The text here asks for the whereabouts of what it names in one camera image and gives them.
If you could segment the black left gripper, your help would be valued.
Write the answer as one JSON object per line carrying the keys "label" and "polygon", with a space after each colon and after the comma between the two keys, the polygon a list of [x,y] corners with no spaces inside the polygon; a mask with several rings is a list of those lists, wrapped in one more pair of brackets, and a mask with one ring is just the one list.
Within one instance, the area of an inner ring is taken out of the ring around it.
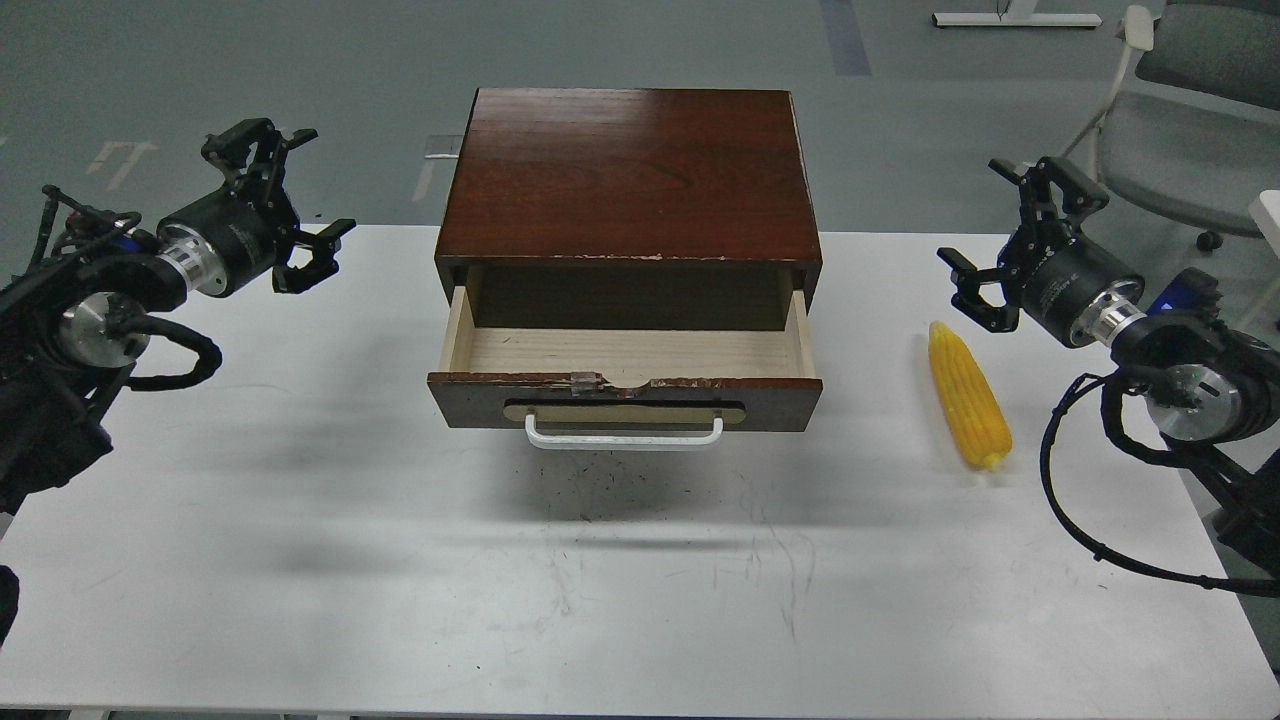
{"label": "black left gripper", "polygon": [[[221,187],[157,224],[160,258],[179,270],[188,291],[227,297],[271,268],[273,291],[297,295],[338,273],[340,238],[357,222],[302,231],[283,187],[289,151],[316,137],[314,128],[284,136],[268,118],[207,136],[201,158],[223,174]],[[302,266],[291,265],[296,249],[308,252]]]}

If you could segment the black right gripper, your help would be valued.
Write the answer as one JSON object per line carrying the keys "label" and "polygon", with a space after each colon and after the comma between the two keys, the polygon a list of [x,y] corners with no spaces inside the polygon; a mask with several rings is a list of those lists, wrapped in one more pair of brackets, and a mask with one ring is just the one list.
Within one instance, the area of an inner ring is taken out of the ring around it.
{"label": "black right gripper", "polygon": [[[1105,295],[1138,301],[1146,281],[1085,238],[1084,220],[1110,195],[1068,158],[1044,156],[1028,167],[993,158],[988,168],[1015,184],[1020,225],[1010,238],[1010,266],[979,269],[952,247],[937,249],[951,270],[951,304],[989,333],[1011,333],[1028,315],[1068,348],[1096,342],[1087,310]],[[982,288],[1010,283],[1010,302],[996,306]]]}

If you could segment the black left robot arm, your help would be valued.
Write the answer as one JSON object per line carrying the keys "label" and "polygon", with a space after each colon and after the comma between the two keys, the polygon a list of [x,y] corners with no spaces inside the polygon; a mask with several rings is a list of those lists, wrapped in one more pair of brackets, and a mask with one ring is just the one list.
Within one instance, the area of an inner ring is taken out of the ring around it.
{"label": "black left robot arm", "polygon": [[192,293],[224,299],[264,274],[278,293],[303,293],[338,272],[355,222],[307,232],[284,188],[288,155],[316,137],[268,118],[209,136],[201,154],[221,186],[155,231],[137,211],[44,187],[32,258],[1,297],[5,514],[113,450],[102,419],[123,389],[186,389],[215,374],[218,345],[166,318]]}

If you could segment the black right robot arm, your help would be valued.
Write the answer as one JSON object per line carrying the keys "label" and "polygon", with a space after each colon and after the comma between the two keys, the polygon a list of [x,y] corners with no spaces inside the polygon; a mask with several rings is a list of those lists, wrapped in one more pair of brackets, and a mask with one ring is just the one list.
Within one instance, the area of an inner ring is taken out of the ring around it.
{"label": "black right robot arm", "polygon": [[[989,333],[1009,333],[1029,316],[1068,348],[1103,345],[1115,364],[1084,374],[1052,410],[1039,447],[1039,474],[1059,523],[1101,562],[1210,591],[1277,596],[1277,457],[1254,471],[1222,445],[1277,423],[1277,351],[1230,328],[1219,315],[1213,277],[1183,272],[1147,309],[1144,279],[1089,240],[1082,225],[1108,195],[1066,158],[989,168],[1018,188],[1019,225],[989,269],[956,249],[941,249],[955,284],[952,305]],[[1219,502],[1219,542],[1266,573],[1263,580],[1170,571],[1120,553],[1084,533],[1053,492],[1051,451],[1070,407],[1100,389],[1103,433],[1112,446],[1151,466],[1188,470]]]}

